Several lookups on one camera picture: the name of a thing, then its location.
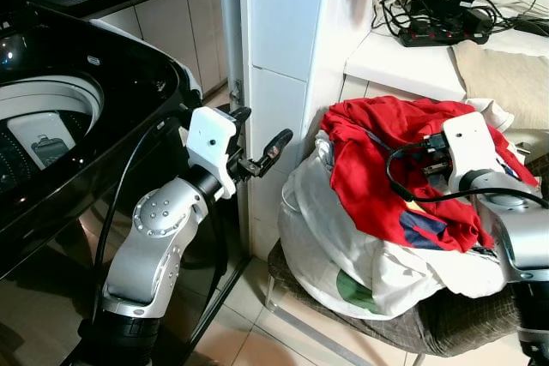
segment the charger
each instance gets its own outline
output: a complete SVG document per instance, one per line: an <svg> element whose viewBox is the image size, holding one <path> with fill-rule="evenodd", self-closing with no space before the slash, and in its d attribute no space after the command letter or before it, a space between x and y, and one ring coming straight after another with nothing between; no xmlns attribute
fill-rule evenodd
<svg viewBox="0 0 549 366"><path fill-rule="evenodd" d="M487 33L492 29L492 18L478 9L467 9L462 15L462 29L465 33Z"/></svg>

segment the towel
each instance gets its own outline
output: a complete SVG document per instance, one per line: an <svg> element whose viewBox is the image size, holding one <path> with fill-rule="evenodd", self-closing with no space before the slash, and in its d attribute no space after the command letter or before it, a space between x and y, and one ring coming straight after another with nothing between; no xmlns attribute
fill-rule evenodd
<svg viewBox="0 0 549 366"><path fill-rule="evenodd" d="M453 45L467 99L495 99L515 115L514 129L549 129L549 59L483 50L471 40Z"/></svg>

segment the cabinet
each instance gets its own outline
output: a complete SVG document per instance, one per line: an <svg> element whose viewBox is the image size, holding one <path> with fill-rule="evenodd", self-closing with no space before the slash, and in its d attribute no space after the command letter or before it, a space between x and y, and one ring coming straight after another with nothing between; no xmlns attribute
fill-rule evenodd
<svg viewBox="0 0 549 366"><path fill-rule="evenodd" d="M204 91L226 78L221 0L188 0L196 58Z"/></svg>
<svg viewBox="0 0 549 366"><path fill-rule="evenodd" d="M221 0L148 0L100 19L187 66L205 93L226 79Z"/></svg>
<svg viewBox="0 0 549 366"><path fill-rule="evenodd" d="M143 40L187 66L201 84L187 0L148 0L136 5Z"/></svg>
<svg viewBox="0 0 549 366"><path fill-rule="evenodd" d="M320 0L249 1L252 64L307 81Z"/></svg>
<svg viewBox="0 0 549 366"><path fill-rule="evenodd" d="M141 29L139 28L139 22L137 21L136 10L133 6L103 16L100 20L124 30L129 34L133 34L139 39L143 39Z"/></svg>

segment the power strip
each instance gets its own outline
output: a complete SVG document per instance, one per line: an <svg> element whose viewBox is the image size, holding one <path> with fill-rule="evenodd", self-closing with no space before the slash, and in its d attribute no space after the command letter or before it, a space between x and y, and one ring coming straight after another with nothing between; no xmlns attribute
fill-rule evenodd
<svg viewBox="0 0 549 366"><path fill-rule="evenodd" d="M421 30L420 33L411 29L401 29L398 33L398 39L406 47L450 46L463 40L472 40L479 45L483 45L489 37L488 33L451 33L438 27L427 27Z"/></svg>

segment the red cloth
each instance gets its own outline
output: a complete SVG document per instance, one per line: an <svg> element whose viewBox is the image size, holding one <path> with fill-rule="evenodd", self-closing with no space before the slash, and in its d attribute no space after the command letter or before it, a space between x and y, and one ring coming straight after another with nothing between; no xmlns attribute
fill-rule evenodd
<svg viewBox="0 0 549 366"><path fill-rule="evenodd" d="M335 144L330 185L360 231L408 247L465 252L477 241L486 247L493 246L474 209L457 199L421 203L425 213L410 210L390 189L385 176L389 152L365 132L370 130L385 145L395 149L421 141L424 135L439 133L445 120L472 111L472 106L462 103L432 103L429 99L406 102L393 97L348 100L329 108L321 127ZM497 153L507 165L524 183L536 185L528 169L507 150L503 135L488 128ZM391 172L395 180L416 196L440 195L417 165L411 167L409 158L406 162L395 159Z"/></svg>

